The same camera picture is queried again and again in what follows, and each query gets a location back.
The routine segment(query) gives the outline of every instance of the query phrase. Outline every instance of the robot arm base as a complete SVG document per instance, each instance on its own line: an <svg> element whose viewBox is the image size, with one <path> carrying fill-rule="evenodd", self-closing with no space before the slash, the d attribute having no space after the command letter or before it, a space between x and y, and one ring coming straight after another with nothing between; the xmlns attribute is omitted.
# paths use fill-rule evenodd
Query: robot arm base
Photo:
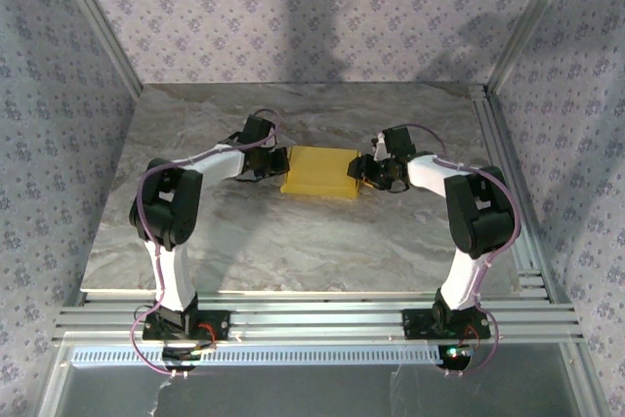
<svg viewBox="0 0 625 417"><path fill-rule="evenodd" d="M197 296L183 312L160 307L146 318L144 341L225 341L229 334L230 312L198 308ZM210 327L215 335L212 337Z"/></svg>
<svg viewBox="0 0 625 417"><path fill-rule="evenodd" d="M409 340L488 339L488 318L476 307L452 310L442 298L440 289L429 309L403 310L403 334Z"/></svg>

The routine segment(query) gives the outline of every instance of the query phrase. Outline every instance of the vent grille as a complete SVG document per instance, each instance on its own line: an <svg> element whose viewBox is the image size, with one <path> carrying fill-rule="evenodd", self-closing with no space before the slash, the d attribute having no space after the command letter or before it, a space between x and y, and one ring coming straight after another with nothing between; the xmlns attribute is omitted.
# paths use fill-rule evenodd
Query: vent grille
<svg viewBox="0 0 625 417"><path fill-rule="evenodd" d="M163 364L160 348L141 348L146 357ZM142 363L131 347L78 347L75 366L130 365ZM315 346L217 348L202 354L195 365L373 365L441 363L437 346Z"/></svg>

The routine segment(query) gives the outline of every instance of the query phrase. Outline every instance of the red wire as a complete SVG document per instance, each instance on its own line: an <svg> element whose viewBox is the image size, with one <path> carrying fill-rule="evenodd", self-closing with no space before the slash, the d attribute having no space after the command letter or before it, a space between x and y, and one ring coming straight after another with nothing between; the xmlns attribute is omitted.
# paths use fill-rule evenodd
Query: red wire
<svg viewBox="0 0 625 417"><path fill-rule="evenodd" d="M213 342L213 344L215 344L217 342L217 335L215 334L215 329L213 329L213 326L211 326L207 322L200 322L197 325L197 327L201 327L202 329L206 329L208 332L210 332L210 334L211 334L211 341Z"/></svg>
<svg viewBox="0 0 625 417"><path fill-rule="evenodd" d="M473 327L471 324L469 324L467 326L467 329L469 329L471 332L473 332L474 336L476 336L476 338L478 339L478 346L476 347L476 350L479 349L479 334L478 331L475 327Z"/></svg>

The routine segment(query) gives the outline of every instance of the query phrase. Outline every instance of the black mounting bracket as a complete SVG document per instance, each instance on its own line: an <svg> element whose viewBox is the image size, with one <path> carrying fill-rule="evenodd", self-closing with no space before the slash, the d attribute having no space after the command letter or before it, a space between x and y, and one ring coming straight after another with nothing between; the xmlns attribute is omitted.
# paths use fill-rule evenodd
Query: black mounting bracket
<svg viewBox="0 0 625 417"><path fill-rule="evenodd" d="M230 328L230 312L199 310L197 295L183 312L159 308L149 314L144 324L144 341L211 341L213 338L205 325L210 326L215 340L225 341Z"/></svg>
<svg viewBox="0 0 625 417"><path fill-rule="evenodd" d="M254 144L268 137L274 125L275 124L267 119L250 114L247 116L243 130L235 132L228 136L227 139L223 139L220 144L228 144L229 146L247 146L249 144Z"/></svg>
<svg viewBox="0 0 625 417"><path fill-rule="evenodd" d="M286 147L275 149L257 147L245 152L243 171L241 173L252 172L254 178L236 178L236 181L241 183L258 183L265 178L283 175L289 169L289 155Z"/></svg>
<svg viewBox="0 0 625 417"><path fill-rule="evenodd" d="M476 307L465 310L450 310L437 291L434 305L424 310L403 310L401 312L403 336L411 340L488 339L490 328L486 314Z"/></svg>
<svg viewBox="0 0 625 417"><path fill-rule="evenodd" d="M412 158L431 154L417 151L406 127L392 127L382 131L389 158L375 160L373 155L364 154L355 158L348 167L348 176L360 180L378 190L404 192L410 189L407 163ZM377 139L371 141L375 146ZM402 182L400 189L393 188L395 182Z"/></svg>

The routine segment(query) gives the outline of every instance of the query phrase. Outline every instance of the aluminum frame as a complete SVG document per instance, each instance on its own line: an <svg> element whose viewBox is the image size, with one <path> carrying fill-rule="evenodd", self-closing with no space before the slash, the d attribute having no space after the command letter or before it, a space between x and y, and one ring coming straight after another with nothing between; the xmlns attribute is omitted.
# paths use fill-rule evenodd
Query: aluminum frame
<svg viewBox="0 0 625 417"><path fill-rule="evenodd" d="M144 86L113 32L97 0L76 0L126 88L136 101Z"/></svg>
<svg viewBox="0 0 625 417"><path fill-rule="evenodd" d="M514 150L496 105L480 86L472 87L472 99L485 145L492 162L500 166L508 184L521 199L525 229L516 243L515 260L521 291L484 298L500 323L502 344L558 344L566 374L580 414L608 415L608 407L592 366L573 305L557 288L547 270L536 236L531 205L524 197L519 169L511 164ZM338 348L343 351L375 351L431 347L451 341L406 341L401 310L432 305L430 292L217 292L199 294L204 310L230 310L230 338L219 349L232 356L253 350L309 351ZM153 301L153 292L108 291L83 294L78 305L62 309L53 337L58 347L48 388L38 415L55 415L69 366L80 365L89 352L128 351L128 330L137 307ZM133 357L127 361L133 364ZM265 365L284 364L271 361Z"/></svg>
<svg viewBox="0 0 625 417"><path fill-rule="evenodd" d="M502 48L502 54L490 72L487 87L488 93L497 93L508 75L515 67L521 52L536 29L540 18L549 6L551 0L528 0L512 34Z"/></svg>

